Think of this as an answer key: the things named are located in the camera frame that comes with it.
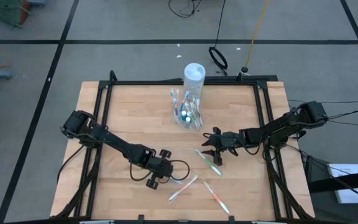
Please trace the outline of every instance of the gray floor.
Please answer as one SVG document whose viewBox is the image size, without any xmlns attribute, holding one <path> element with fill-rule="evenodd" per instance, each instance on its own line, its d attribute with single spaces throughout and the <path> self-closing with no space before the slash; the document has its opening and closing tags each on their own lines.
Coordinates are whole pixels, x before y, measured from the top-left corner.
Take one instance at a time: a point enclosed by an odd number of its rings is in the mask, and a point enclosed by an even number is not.
<svg viewBox="0 0 358 224">
<path fill-rule="evenodd" d="M 167 1 L 80 0 L 67 39 L 215 38 L 222 0 L 204 0 L 200 12 L 188 19 L 173 15 Z M 45 7 L 36 7 L 23 29 L 0 23 L 0 39 L 58 40 L 72 2 L 49 0 Z M 174 9 L 186 6 L 186 1 L 173 2 Z M 358 24 L 358 0 L 347 3 Z M 227 1 L 220 37 L 251 38 L 262 7 L 263 1 Z M 281 0 L 271 1 L 258 39 L 356 40 L 356 35 L 339 0 Z M 81 82 L 107 79 L 110 69 L 119 80 L 177 78 L 190 62 L 203 64 L 209 76 L 217 75 L 209 46 L 66 44 L 6 222 L 49 216 L 67 143 L 59 127 L 75 109 Z M 11 56 L 14 72 L 11 80 L 0 80 L 1 205 L 57 45 L 1 44 L 0 48 Z M 244 66 L 249 45 L 219 44 L 218 49 L 229 62 L 228 73 L 235 75 Z M 0 56 L 2 63 L 7 62 Z M 288 98 L 294 100 L 358 100 L 358 45 L 256 45 L 249 68 L 252 75 L 278 75 Z M 325 108 L 328 114 L 338 114 L 356 110 L 358 104 Z M 358 123 L 358 114 L 341 121 Z M 358 127 L 328 123 L 308 131 L 300 146 L 325 161 L 358 163 Z"/>
</svg>

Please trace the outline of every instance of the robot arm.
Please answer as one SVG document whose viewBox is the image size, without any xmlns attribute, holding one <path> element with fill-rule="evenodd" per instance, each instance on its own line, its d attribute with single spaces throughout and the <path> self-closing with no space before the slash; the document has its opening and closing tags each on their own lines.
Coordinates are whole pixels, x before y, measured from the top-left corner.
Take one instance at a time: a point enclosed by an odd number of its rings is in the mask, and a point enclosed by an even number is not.
<svg viewBox="0 0 358 224">
<path fill-rule="evenodd" d="M 239 133 L 222 133 L 219 128 L 214 127 L 213 134 L 204 133 L 209 139 L 202 146 L 214 146 L 215 150 L 203 151 L 203 153 L 212 155 L 214 163 L 221 166 L 221 152 L 228 150 L 238 156 L 236 148 L 258 147 L 266 140 L 269 141 L 269 146 L 283 147 L 292 134 L 299 133 L 302 137 L 306 134 L 303 129 L 321 127 L 327 120 L 327 114 L 321 103 L 315 101 L 303 103 L 260 128 L 241 129 Z"/>
<path fill-rule="evenodd" d="M 74 111 L 62 127 L 62 133 L 68 138 L 77 138 L 80 144 L 87 147 L 97 147 L 105 143 L 122 153 L 128 161 L 143 169 L 151 171 L 152 177 L 146 186 L 157 189 L 156 178 L 170 178 L 173 165 L 169 160 L 171 152 L 162 149 L 160 156 L 155 156 L 155 149 L 141 144 L 130 144 L 115 134 L 108 131 L 107 126 L 102 126 L 94 120 L 92 114 L 85 111 Z"/>
</svg>

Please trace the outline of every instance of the wooden tabletop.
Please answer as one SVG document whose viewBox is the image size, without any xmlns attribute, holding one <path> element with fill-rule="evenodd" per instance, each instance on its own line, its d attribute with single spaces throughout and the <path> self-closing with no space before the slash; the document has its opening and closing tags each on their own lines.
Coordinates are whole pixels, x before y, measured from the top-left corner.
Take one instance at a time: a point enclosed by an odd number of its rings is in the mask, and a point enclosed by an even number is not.
<svg viewBox="0 0 358 224">
<path fill-rule="evenodd" d="M 78 99 L 77 110 L 93 112 L 98 82 L 84 82 Z M 159 152 L 167 149 L 172 152 L 170 159 L 187 161 L 191 167 L 187 183 L 195 174 L 199 179 L 182 192 L 173 202 L 168 198 L 182 185 L 170 181 L 160 184 L 157 190 L 145 186 L 146 180 L 134 182 L 129 177 L 129 163 L 122 154 L 104 145 L 98 184 L 93 207 L 93 219 L 137 219 L 139 214 L 146 220 L 227 220 L 227 214 L 217 204 L 203 185 L 206 180 L 216 195 L 226 204 L 236 220 L 274 220 L 272 197 L 262 150 L 251 156 L 238 149 L 238 157 L 230 152 L 222 153 L 223 165 L 218 176 L 195 149 L 201 147 L 206 138 L 202 133 L 212 132 L 219 127 L 222 132 L 238 132 L 239 129 L 259 127 L 255 96 L 251 86 L 204 86 L 201 98 L 201 112 L 204 126 L 200 131 L 185 129 L 177 125 L 172 116 L 172 101 L 169 90 L 182 86 L 113 86 L 107 125 L 109 130 L 130 143 L 143 144 Z M 282 82 L 268 83 L 274 118 L 288 111 L 287 96 Z M 288 144 L 298 147 L 295 140 Z M 68 141 L 65 160 L 80 145 L 78 140 Z M 287 147 L 282 149 L 282 159 L 288 189 L 299 204 L 314 216 L 305 173 L 298 151 Z M 79 153 L 62 171 L 57 185 L 51 215 L 56 215 L 78 189 L 85 150 Z M 176 178 L 186 174 L 186 167 L 174 163 L 173 175 Z M 144 176 L 147 170 L 133 166 L 135 178 Z M 282 216 L 285 216 L 282 195 L 278 189 Z M 85 193 L 82 214 L 85 213 L 88 192 Z"/>
</svg>

